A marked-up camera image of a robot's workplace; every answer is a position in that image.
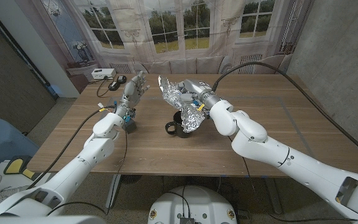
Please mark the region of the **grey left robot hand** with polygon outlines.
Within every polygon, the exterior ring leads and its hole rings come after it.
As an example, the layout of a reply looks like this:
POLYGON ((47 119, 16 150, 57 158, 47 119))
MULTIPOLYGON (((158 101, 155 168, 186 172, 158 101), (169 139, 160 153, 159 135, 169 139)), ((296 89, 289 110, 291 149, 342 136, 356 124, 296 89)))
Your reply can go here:
POLYGON ((122 98, 116 108, 116 115, 123 118, 134 110, 141 96, 150 88, 145 83, 145 73, 140 71, 125 85, 122 98))

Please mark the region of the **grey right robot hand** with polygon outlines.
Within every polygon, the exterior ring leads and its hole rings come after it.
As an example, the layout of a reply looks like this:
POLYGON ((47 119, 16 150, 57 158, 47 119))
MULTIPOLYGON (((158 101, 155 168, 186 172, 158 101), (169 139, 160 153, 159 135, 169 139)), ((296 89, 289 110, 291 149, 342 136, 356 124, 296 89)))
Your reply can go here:
POLYGON ((200 105, 204 105, 207 110, 210 110, 221 100, 212 88, 201 80, 186 79, 179 82, 178 90, 180 91, 179 98, 183 102, 192 103, 196 100, 200 105))

